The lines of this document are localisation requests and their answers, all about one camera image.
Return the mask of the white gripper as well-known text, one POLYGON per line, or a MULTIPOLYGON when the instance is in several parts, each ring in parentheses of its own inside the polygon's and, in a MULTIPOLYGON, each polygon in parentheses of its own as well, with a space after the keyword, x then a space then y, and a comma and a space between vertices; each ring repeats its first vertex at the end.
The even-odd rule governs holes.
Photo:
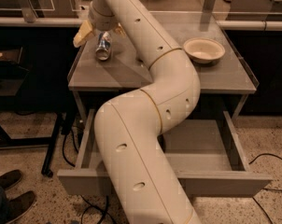
POLYGON ((88 18, 89 21, 85 20, 74 36, 73 45, 75 48, 82 46, 90 38, 95 36, 93 27, 99 31, 110 31, 114 29, 116 35, 122 37, 126 36, 124 29, 119 24, 117 18, 107 4, 96 4, 91 2, 88 18))

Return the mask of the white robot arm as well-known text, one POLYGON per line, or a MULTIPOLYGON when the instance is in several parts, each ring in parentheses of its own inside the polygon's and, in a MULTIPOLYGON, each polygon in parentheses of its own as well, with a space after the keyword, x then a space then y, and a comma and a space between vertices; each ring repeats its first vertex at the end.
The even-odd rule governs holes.
POLYGON ((92 0, 74 38, 120 29, 130 38, 152 82, 107 102, 94 119, 95 140, 130 224, 202 224, 159 145, 200 96, 199 76, 185 51, 139 0, 92 0))

